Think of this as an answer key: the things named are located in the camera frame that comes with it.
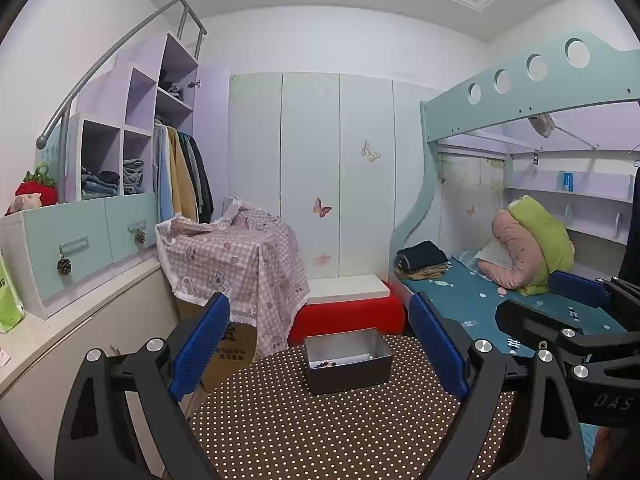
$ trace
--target blue bedsheet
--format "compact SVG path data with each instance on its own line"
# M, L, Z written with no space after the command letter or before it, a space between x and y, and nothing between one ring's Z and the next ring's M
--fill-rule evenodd
M426 292L442 317L458 321L471 339L488 339L501 352L524 357L531 357L534 353L517 339L498 330L495 311L507 298L532 306L569 325L580 327L585 335L626 333L601 308L591 308L550 292L527 297L507 291L507 295L501 297L498 285L494 282L489 282L454 258L450 263L450 270L440 280L403 280L403 283L413 292Z

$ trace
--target cardboard box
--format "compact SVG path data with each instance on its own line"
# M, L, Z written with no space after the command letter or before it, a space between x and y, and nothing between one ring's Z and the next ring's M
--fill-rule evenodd
M203 308L199 305L183 300L177 302L180 319L196 317L202 313ZM230 323L202 375L204 389L211 392L226 378L247 368L254 358L255 339L255 326Z

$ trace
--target polka dot tablecloth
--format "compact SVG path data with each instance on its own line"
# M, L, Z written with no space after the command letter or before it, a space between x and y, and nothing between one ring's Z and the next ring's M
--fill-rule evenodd
M460 404L446 394L417 339L385 336L394 351L388 383L314 396L302 347L268 356L220 384L191 427L230 480L416 478ZM502 394L470 478L488 472L511 394Z

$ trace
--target blue gripper pad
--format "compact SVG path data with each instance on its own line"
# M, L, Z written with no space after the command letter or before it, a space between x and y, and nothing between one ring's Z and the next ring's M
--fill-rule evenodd
M409 323L427 354L442 389L459 400L464 399L469 393L465 378L465 361L438 317L420 294L412 295L407 311Z
M196 389L229 324L228 297L213 295L205 309L206 312L174 359L169 393L176 402Z
M607 306L611 300L611 295L603 284L562 270L551 273L549 289L554 294L593 308Z

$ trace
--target pink checkered cloth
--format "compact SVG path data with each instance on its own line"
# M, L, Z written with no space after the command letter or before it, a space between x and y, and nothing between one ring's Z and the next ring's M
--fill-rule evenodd
M280 218L234 199L211 224L182 215L158 224L156 239L177 298L204 306L225 294L231 321L257 329L254 360L287 347L309 284L296 235Z

